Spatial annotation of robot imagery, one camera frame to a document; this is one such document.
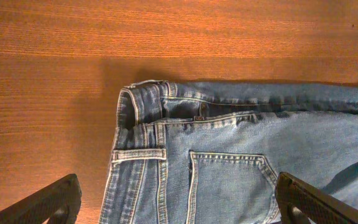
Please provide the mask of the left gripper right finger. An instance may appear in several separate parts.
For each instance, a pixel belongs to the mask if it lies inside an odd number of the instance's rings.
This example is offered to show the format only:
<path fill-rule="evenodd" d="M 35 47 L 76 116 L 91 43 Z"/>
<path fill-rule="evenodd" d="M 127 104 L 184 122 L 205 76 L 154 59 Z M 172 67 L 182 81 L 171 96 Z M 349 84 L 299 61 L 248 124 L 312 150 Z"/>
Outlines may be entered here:
<path fill-rule="evenodd" d="M 275 196 L 284 224 L 358 224 L 358 210 L 287 172 L 279 174 Z"/>

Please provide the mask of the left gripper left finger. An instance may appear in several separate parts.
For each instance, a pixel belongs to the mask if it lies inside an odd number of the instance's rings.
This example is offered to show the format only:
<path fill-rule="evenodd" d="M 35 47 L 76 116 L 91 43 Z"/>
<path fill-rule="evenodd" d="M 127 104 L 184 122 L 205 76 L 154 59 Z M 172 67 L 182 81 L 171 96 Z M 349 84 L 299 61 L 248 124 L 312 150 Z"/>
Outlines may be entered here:
<path fill-rule="evenodd" d="M 68 174 L 0 211 L 0 224 L 74 224 L 81 207 L 76 174 Z"/>

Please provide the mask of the blue denim jeans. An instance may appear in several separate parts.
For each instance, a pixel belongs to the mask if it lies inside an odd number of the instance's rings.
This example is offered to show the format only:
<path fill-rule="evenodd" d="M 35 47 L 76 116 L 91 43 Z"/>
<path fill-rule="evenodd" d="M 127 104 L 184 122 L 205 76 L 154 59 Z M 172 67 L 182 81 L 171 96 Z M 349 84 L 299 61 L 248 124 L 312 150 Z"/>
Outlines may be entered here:
<path fill-rule="evenodd" d="M 358 88 L 131 84 L 110 160 L 100 223 L 276 223 L 281 172 L 358 209 Z"/>

